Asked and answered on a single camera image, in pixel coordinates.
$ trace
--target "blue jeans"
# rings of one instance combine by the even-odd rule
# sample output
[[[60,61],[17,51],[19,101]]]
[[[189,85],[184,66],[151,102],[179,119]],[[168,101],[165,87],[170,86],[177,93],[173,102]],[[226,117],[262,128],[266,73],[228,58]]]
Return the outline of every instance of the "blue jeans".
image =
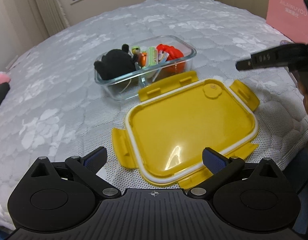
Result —
[[[285,168],[283,174],[297,192],[308,178],[308,154],[305,149],[296,155]],[[308,225],[308,183],[299,193],[299,199],[301,201],[301,210],[293,230],[299,234],[305,234]]]

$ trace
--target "red toy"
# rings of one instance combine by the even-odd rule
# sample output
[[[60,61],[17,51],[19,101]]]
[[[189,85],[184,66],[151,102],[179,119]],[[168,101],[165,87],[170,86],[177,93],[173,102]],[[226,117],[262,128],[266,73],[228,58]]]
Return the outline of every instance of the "red toy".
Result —
[[[169,54],[167,61],[184,57],[184,54],[179,49],[176,49],[173,46],[159,44],[156,47],[156,49],[158,51],[160,50],[165,51]],[[164,70],[172,74],[178,74],[178,73],[182,73],[184,71],[184,68],[185,68],[185,62],[182,62],[176,65],[164,68]]]

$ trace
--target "yellow plastic lid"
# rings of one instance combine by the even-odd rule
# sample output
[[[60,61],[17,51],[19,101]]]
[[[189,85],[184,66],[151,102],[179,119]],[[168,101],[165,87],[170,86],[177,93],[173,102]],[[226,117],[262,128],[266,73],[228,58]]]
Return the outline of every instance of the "yellow plastic lid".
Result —
[[[250,142],[258,133],[252,111],[259,100],[240,81],[228,87],[182,73],[139,96],[143,102],[127,113],[126,131],[113,130],[113,145],[121,164],[139,168],[151,184],[189,188],[211,176],[202,163],[205,147],[241,158],[257,147]]]

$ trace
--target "pink shopping bag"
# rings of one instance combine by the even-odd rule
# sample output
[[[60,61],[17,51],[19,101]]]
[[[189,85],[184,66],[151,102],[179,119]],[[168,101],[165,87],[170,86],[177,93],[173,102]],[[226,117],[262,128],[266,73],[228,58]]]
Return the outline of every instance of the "pink shopping bag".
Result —
[[[308,11],[303,0],[269,0],[267,24],[296,43],[308,43]]]

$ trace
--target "bed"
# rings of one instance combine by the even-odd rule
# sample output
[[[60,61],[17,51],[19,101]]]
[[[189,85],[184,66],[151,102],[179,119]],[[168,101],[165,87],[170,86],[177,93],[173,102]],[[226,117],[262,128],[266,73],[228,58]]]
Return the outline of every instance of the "bed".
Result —
[[[197,49],[199,79],[239,79],[260,99],[259,147],[247,159],[271,157],[284,169],[308,141],[302,96],[284,68],[239,73],[235,61],[277,46],[281,33],[250,12],[214,0],[146,0],[88,19],[24,54],[10,71],[0,107],[0,226],[14,229],[9,195],[39,156],[52,162],[84,156],[99,146],[108,162],[98,175],[121,191],[151,187],[138,170],[120,166],[111,129],[138,101],[117,103],[94,82],[95,58],[123,43],[175,35]]]

